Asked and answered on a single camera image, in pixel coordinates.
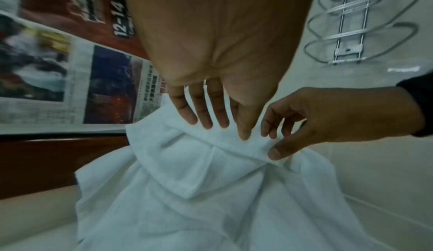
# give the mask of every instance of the white towel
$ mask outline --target white towel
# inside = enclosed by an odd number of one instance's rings
[[[325,158],[271,163],[275,141],[243,142],[230,119],[206,131],[168,103],[129,125],[130,146],[76,172],[76,250],[369,250]]]

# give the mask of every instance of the newspaper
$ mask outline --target newspaper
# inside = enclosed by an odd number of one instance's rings
[[[125,0],[0,0],[0,134],[134,123],[165,91]]]

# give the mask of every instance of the hand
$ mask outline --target hand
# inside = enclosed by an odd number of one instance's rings
[[[268,153],[279,160],[322,142],[370,141],[405,136],[424,128],[425,119],[403,88],[303,88],[271,104],[263,118],[263,137],[276,138],[282,120],[284,139]],[[306,120],[292,132],[295,122]]]
[[[246,140],[287,71],[311,0],[128,0],[135,27],[169,95],[189,123],[228,126],[223,87],[241,139]],[[184,86],[198,119],[184,97]]]

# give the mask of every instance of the sleeve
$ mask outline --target sleeve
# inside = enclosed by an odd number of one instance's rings
[[[404,80],[397,84],[412,95],[425,118],[425,128],[414,134],[416,137],[433,135],[433,72]]]

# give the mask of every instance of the wooden surface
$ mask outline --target wooden surface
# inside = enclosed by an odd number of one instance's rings
[[[0,199],[76,184],[74,172],[128,145],[126,135],[0,137]]]

